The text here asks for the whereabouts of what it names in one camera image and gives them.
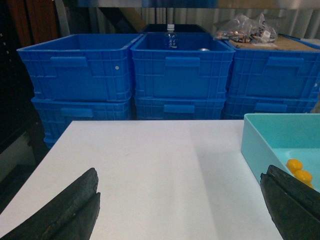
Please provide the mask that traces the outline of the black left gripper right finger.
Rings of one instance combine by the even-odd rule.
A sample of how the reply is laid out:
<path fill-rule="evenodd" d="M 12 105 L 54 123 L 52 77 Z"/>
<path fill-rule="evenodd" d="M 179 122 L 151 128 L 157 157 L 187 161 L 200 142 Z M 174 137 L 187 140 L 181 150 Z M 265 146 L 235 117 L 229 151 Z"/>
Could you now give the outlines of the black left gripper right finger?
<path fill-rule="evenodd" d="M 320 193 L 270 165 L 260 188 L 273 223 L 284 240 L 320 238 Z"/>

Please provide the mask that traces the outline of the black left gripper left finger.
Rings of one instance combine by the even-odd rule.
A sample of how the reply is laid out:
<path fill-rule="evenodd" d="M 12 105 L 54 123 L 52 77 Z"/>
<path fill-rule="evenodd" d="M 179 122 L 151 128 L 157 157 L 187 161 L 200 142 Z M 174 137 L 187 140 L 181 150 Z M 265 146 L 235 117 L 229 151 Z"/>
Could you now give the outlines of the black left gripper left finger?
<path fill-rule="evenodd" d="M 88 169 L 2 240 L 88 240 L 96 224 L 101 194 L 98 173 Z"/>

